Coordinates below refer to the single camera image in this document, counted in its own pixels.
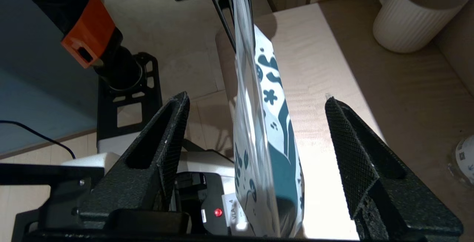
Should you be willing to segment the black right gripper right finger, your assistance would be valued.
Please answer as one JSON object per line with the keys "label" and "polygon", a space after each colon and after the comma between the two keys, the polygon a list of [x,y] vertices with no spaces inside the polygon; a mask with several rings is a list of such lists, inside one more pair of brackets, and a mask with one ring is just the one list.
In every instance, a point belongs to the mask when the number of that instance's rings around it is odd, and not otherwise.
{"label": "black right gripper right finger", "polygon": [[361,240],[458,240],[462,222],[347,104],[325,112],[350,218]]}

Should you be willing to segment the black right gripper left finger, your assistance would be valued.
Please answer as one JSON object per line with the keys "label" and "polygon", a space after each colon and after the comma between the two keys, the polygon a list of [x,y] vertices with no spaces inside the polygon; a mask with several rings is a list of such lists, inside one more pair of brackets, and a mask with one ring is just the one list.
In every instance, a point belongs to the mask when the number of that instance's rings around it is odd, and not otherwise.
{"label": "black right gripper left finger", "polygon": [[171,97],[79,207],[80,230],[158,232],[168,211],[190,99]]}

